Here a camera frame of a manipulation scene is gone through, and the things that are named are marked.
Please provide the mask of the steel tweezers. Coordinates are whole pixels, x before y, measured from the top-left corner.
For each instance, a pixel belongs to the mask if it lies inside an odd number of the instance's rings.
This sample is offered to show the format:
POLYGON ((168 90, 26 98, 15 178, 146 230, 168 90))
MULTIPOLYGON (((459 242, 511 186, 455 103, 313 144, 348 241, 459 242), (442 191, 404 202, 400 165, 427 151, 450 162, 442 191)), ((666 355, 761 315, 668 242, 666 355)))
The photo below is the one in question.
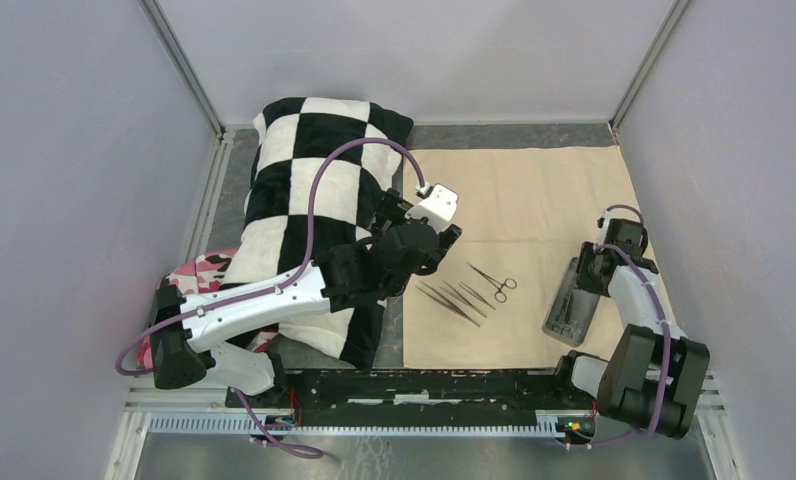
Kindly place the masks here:
POLYGON ((496 310, 494 305, 492 305, 485 297, 483 297, 479 292, 467 285, 465 282, 459 282, 459 286, 490 309, 496 310))
POLYGON ((479 307, 475 306, 466 296, 460 293, 453 285, 448 282, 444 283, 445 290, 455 297, 456 299, 460 300, 463 304, 480 314, 483 318, 487 318, 487 314, 481 310, 479 307))
POLYGON ((469 321, 471 324, 475 325, 476 327, 480 327, 480 323, 473 319, 469 314, 465 313, 462 309, 460 309, 456 303, 449 300, 444 294, 439 292, 438 290, 432 288, 431 286, 422 283, 421 285, 417 286, 417 289, 432 299, 434 302, 438 303, 439 305, 443 306, 444 308, 448 309, 449 311, 453 312, 454 314, 464 318, 465 320, 469 321))

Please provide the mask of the metal surgical instrument tray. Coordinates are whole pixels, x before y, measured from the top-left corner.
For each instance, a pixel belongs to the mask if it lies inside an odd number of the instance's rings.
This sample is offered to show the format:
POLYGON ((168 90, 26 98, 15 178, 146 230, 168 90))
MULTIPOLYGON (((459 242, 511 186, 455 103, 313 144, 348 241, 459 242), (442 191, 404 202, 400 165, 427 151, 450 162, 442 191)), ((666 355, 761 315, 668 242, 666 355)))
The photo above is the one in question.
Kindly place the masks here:
POLYGON ((577 262, 570 260, 542 326, 546 335, 571 347, 585 341, 600 300, 576 286, 577 262))

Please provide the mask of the beige surgical wrap cloth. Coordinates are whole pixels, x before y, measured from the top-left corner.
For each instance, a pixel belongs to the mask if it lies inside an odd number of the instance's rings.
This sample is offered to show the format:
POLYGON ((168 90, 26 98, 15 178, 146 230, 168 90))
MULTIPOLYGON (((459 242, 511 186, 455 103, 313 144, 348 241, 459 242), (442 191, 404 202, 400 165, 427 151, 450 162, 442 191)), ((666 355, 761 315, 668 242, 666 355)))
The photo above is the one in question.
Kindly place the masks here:
POLYGON ((554 149, 419 150, 425 178, 459 195, 453 223, 463 233, 438 270, 416 277, 403 296, 403 361, 412 369, 507 369, 552 367, 569 346, 542 326, 570 260, 584 242, 598 238, 604 210, 642 213, 622 155, 616 147, 554 149), (518 288, 498 303, 494 287, 468 264, 518 288), (480 314, 450 295, 453 285, 480 314), (485 297, 492 310, 459 282, 485 297), (476 327, 434 302, 425 283, 480 323, 476 327))

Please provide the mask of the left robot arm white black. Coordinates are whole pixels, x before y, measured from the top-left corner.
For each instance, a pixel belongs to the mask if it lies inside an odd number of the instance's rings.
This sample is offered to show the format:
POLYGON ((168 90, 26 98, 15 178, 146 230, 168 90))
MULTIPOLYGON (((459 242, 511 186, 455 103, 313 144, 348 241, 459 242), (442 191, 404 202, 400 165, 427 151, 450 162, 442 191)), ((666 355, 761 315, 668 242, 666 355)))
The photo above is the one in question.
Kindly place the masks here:
POLYGON ((401 295, 414 275, 434 273, 461 235, 452 224, 459 196, 430 186, 412 205, 390 189, 376 210, 371 236, 317 256, 303 272, 291 270, 259 283, 211 294, 183 295, 158 288, 150 336, 153 382, 176 390, 202 380, 233 387, 264 407, 288 394, 282 364, 229 339, 300 317, 375 305, 401 295))

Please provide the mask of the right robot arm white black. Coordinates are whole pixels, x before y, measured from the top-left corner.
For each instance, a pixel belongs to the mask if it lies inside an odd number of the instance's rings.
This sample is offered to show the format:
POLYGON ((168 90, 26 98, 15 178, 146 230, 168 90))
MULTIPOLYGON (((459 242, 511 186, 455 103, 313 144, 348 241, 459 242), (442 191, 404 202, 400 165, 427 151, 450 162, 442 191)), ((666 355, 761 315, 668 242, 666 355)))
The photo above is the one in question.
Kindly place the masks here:
POLYGON ((648 230, 641 219, 607 207, 599 236, 581 245, 548 311, 544 332, 572 347, 551 382, 554 400, 576 408, 590 396, 598 414, 635 432, 684 437, 696 413, 710 363, 708 347, 675 323, 656 263, 647 258, 648 230), (609 359, 578 350, 600 299, 611 300, 623 332, 609 359))

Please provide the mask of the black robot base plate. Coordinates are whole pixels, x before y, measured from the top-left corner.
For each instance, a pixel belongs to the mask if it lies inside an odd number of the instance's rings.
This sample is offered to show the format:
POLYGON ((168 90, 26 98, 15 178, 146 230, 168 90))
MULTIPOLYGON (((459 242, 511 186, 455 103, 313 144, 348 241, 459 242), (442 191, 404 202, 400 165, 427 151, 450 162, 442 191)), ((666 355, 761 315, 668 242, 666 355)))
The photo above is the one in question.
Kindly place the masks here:
POLYGON ((521 427, 592 403, 552 369, 303 369, 243 401, 225 398, 228 408, 291 410, 302 427, 521 427))

